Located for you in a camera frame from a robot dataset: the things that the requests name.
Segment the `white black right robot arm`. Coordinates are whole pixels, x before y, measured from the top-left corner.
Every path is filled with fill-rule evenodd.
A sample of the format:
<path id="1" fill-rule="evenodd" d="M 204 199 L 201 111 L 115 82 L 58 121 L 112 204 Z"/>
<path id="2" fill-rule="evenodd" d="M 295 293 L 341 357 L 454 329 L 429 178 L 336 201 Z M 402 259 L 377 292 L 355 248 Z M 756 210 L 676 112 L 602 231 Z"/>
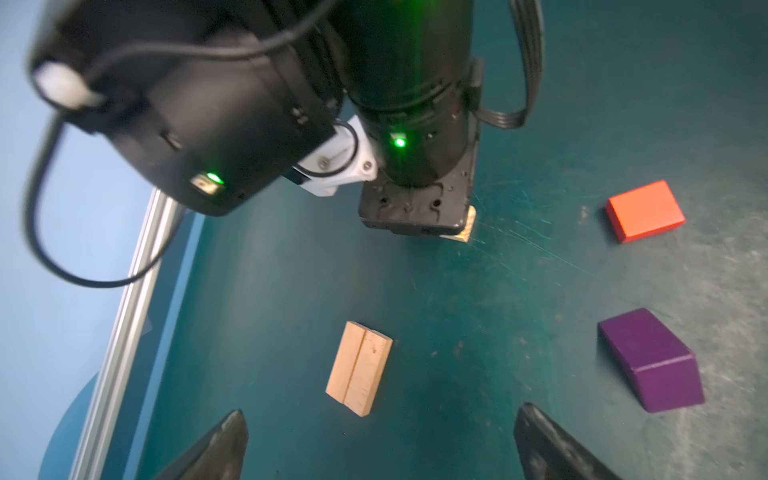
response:
<path id="1" fill-rule="evenodd" d="M 365 225 L 451 235 L 467 220 L 477 129 L 467 100 L 469 1 L 334 1 L 292 44 L 251 59 L 162 54 L 161 44 L 256 48 L 295 28 L 312 1 L 50 1 L 28 72 L 54 101 L 73 73 L 86 103 L 67 121 L 103 135 L 180 204 L 224 216 L 281 176 L 305 180 L 345 101 L 353 151 L 372 152 Z"/>

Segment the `wood block numbered 31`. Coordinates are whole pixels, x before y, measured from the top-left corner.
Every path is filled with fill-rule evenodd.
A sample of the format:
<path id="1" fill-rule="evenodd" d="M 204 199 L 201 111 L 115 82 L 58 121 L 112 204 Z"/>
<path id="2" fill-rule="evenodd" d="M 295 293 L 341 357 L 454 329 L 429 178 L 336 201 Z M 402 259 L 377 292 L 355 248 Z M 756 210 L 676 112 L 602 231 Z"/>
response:
<path id="1" fill-rule="evenodd" d="M 367 329 L 356 322 L 347 322 L 326 386 L 326 393 L 343 403 L 361 350 Z"/>

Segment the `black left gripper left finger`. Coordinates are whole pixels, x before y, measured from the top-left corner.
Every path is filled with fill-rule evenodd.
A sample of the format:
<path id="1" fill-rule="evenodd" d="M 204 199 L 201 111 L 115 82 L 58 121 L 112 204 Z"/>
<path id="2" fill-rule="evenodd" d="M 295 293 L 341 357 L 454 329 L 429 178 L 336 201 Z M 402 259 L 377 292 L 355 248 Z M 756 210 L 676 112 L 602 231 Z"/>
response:
<path id="1" fill-rule="evenodd" d="M 161 480 L 238 480 L 249 433 L 241 410 L 233 410 L 160 472 Z"/>

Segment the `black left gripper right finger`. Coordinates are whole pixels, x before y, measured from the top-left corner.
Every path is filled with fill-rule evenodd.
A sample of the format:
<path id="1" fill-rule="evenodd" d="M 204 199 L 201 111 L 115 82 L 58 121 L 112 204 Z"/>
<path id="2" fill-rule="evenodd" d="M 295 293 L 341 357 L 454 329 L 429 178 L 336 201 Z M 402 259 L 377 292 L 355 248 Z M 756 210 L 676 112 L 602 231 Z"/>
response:
<path id="1" fill-rule="evenodd" d="M 526 479 L 620 480 L 533 403 L 526 402 L 519 408 L 514 438 Z"/>

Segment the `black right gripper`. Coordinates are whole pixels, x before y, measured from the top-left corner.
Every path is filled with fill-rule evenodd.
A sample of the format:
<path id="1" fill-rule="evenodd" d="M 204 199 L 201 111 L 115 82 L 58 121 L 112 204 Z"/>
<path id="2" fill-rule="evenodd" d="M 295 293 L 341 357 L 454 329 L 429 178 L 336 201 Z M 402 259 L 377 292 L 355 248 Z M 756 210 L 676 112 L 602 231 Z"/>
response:
<path id="1" fill-rule="evenodd" d="M 424 187 L 396 185 L 381 173 L 363 184 L 358 215 L 373 229 L 406 236 L 454 236 L 469 225 L 479 122 L 469 122 L 469 144 L 457 165 Z"/>

